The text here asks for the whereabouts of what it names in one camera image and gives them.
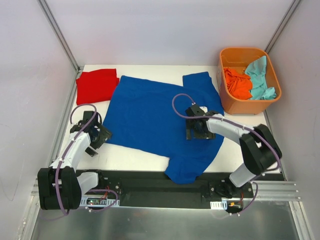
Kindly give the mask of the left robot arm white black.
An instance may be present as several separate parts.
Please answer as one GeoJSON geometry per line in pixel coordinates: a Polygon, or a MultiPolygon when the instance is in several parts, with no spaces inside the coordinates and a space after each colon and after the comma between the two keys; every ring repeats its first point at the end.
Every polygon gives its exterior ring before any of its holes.
{"type": "Polygon", "coordinates": [[[63,210],[67,214],[76,210],[82,196],[89,190],[99,195],[106,183],[97,170],[76,174],[84,154],[94,157],[112,133],[102,125],[101,116],[95,111],[85,111],[82,119],[70,129],[66,146],[57,159],[37,174],[38,193],[42,210],[63,210]]]}

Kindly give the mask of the blue t shirt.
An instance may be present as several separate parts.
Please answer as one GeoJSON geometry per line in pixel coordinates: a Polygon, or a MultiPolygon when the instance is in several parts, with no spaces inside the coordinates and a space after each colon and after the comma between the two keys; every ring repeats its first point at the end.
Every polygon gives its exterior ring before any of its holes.
{"type": "Polygon", "coordinates": [[[191,184],[214,160],[224,141],[186,138],[181,114],[195,101],[224,113],[208,72],[185,75],[181,86],[122,76],[103,121],[110,144],[169,158],[165,174],[176,184],[191,184]]]}

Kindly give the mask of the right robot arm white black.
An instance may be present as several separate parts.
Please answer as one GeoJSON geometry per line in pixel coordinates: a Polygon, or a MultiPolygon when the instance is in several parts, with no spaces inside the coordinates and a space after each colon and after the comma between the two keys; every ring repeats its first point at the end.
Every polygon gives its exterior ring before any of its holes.
{"type": "Polygon", "coordinates": [[[218,112],[205,112],[196,103],[185,113],[187,140],[212,140],[220,135],[240,146],[243,163],[213,187],[220,197],[237,197],[249,181],[266,173],[275,163],[280,166],[282,152],[266,125],[244,126],[218,112]]]}

